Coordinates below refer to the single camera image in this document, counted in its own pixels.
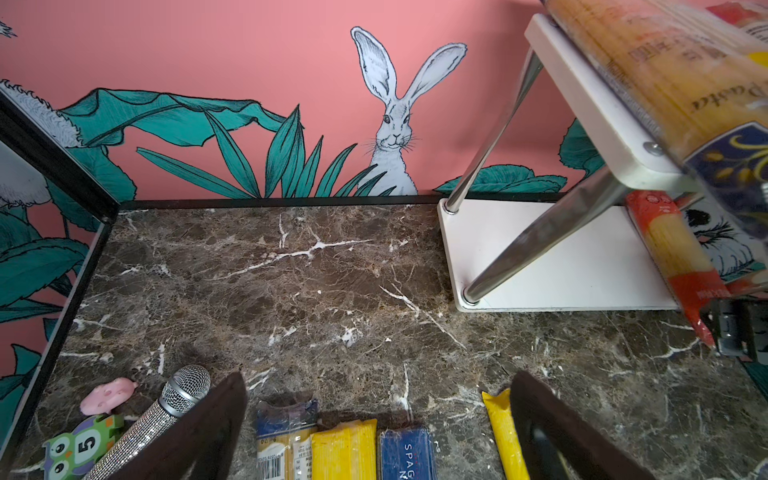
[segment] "blue package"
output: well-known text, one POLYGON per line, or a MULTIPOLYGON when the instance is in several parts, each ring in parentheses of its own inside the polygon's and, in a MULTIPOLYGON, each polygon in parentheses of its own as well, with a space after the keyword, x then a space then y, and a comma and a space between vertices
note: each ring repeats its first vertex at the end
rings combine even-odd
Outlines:
POLYGON ((434 480, 432 436, 425 427, 385 430, 379 436, 381 480, 434 480))

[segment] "green owl toy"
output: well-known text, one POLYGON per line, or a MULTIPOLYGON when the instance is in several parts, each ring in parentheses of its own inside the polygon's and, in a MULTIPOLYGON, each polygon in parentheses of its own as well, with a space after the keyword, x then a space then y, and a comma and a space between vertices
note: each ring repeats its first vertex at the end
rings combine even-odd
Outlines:
POLYGON ((93 415, 43 444, 45 480, 75 480, 88 473, 120 438, 122 415, 93 415))

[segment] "black baseboard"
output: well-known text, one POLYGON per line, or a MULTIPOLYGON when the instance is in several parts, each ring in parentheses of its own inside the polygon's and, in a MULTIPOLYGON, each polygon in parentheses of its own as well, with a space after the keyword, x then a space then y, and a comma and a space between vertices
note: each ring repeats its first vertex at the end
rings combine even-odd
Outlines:
POLYGON ((35 416, 35 410, 37 410, 40 398, 45 391, 48 380, 51 378, 53 368, 61 353, 61 348, 64 346, 64 342, 69 336, 72 321, 78 313, 80 303, 83 301, 85 292, 88 290, 88 285, 91 283, 91 278, 96 270, 99 258, 101 258, 101 254, 104 252, 104 246, 107 244, 110 231, 111 226, 103 223, 98 238, 96 239, 96 244, 82 267, 80 280, 77 282, 73 293, 65 304, 65 310, 61 314, 58 328, 54 331, 53 338, 48 346, 48 352, 42 358, 40 369, 31 381, 27 400, 22 406, 22 411, 18 416, 16 425, 12 426, 8 438, 8 446, 5 447, 2 458, 0 458, 0 478, 8 477, 8 473, 15 458, 16 449, 25 437, 27 428, 29 427, 32 418, 35 416))
MULTIPOLYGON (((564 194, 469 194, 474 200, 554 203, 564 194)), ((308 198, 210 198, 201 200, 132 200, 120 210, 176 208, 259 208, 259 207, 336 207, 339 205, 409 205, 437 204, 447 195, 412 195, 405 197, 308 197, 308 198)))

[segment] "pink pig toy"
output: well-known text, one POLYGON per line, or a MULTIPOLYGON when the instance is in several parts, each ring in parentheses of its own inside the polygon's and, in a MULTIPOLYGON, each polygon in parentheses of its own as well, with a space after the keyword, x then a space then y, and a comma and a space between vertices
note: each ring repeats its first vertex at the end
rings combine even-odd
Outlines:
POLYGON ((99 385, 80 402, 80 411, 84 415, 112 413, 112 409, 128 400, 138 386, 138 383, 123 377, 99 385))

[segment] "brown marble surface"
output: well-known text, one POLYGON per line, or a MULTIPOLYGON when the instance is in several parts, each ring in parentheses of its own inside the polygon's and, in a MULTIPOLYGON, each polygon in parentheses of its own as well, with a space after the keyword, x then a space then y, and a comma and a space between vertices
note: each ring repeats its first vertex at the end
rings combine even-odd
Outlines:
MULTIPOLYGON (((324 426, 428 425, 440 478, 503 478, 482 390, 527 369, 658 478, 768 478, 768 403, 674 312, 465 314, 434 205, 120 216, 16 466, 97 384, 240 370, 250 404, 314 395, 324 426)), ((253 477, 253 409, 231 478, 253 477)), ((41 478, 40 472, 12 478, 41 478)))

